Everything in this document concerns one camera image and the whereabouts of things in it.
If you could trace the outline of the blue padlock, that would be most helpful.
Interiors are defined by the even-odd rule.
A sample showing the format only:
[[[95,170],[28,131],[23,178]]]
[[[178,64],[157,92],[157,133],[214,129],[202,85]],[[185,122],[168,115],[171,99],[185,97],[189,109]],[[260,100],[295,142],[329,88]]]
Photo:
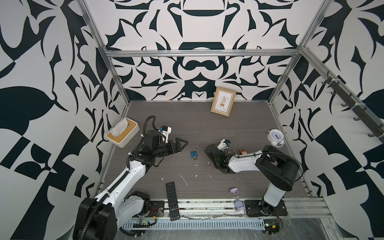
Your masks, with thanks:
[[[196,160],[198,158],[198,151],[200,148],[198,146],[194,146],[194,150],[191,151],[191,157]]]

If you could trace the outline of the red padlock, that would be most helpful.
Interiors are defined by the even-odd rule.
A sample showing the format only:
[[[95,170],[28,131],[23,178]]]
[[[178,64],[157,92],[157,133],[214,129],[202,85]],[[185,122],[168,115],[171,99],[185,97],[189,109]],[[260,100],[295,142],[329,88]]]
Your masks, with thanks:
[[[248,152],[245,150],[244,145],[239,146],[239,151],[241,155],[247,155]]]

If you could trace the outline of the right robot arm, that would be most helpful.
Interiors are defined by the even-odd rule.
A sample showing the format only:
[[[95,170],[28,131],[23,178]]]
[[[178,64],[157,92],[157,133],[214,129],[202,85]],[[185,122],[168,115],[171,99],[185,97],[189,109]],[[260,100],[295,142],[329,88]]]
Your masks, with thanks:
[[[283,198],[293,189],[301,164],[277,148],[267,145],[261,151],[246,155],[230,153],[225,147],[213,144],[204,152],[216,169],[224,174],[261,172],[269,181],[267,190],[259,201],[246,201],[246,215],[251,218],[285,215]]]

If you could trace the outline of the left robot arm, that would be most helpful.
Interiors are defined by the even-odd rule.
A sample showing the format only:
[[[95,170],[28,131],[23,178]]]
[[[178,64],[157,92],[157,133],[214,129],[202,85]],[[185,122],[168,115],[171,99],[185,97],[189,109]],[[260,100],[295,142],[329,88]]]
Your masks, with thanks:
[[[129,195],[133,186],[155,166],[156,158],[181,152],[188,141],[169,140],[167,135],[150,130],[129,154],[127,167],[100,194],[85,198],[78,210],[74,240],[113,240],[128,220],[149,211],[150,197],[142,192]]]

